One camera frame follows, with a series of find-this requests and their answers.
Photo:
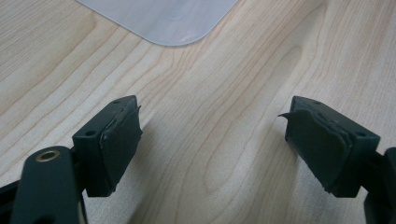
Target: wooden desk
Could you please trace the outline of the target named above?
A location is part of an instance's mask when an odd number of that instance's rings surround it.
[[[284,141],[293,95],[396,146],[396,1],[240,0],[203,40],[153,45],[73,0],[0,3],[0,185],[135,94],[143,137],[91,223],[364,223]]]

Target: clear plastic mat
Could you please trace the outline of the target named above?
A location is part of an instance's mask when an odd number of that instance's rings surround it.
[[[150,42],[190,44],[206,36],[237,0],[78,0]]]

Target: light wood grain surface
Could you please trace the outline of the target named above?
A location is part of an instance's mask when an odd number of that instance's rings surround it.
[[[284,141],[293,95],[396,146],[396,1],[240,0],[203,40],[156,46],[73,0],[0,2],[0,185],[135,94],[142,140],[91,223],[364,223]]]

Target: screw hole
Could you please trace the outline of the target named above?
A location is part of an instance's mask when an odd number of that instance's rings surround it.
[[[53,216],[40,217],[35,221],[35,224],[52,224],[52,223],[55,223],[55,217]]]
[[[53,159],[57,158],[59,155],[61,155],[61,152],[58,150],[52,150],[52,151],[46,151],[38,155],[35,160],[44,162],[44,161],[52,161]]]
[[[366,133],[363,133],[363,132],[356,132],[356,134],[357,134],[358,136],[361,136],[361,137],[366,136]]]
[[[85,132],[85,135],[86,135],[86,136],[91,136],[91,135],[94,135],[94,134],[96,134],[96,131],[88,131],[88,132]]]

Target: black plastic part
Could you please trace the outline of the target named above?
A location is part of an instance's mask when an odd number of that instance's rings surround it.
[[[326,191],[356,197],[360,169],[380,137],[315,100],[294,96],[288,114],[286,141],[295,148]]]
[[[30,156],[24,166],[11,223],[85,223],[67,147],[48,147]]]
[[[135,96],[108,104],[73,135],[90,197],[106,197],[116,190],[142,131]]]
[[[11,220],[12,205],[17,195],[19,181],[0,188],[0,223],[9,223]]]

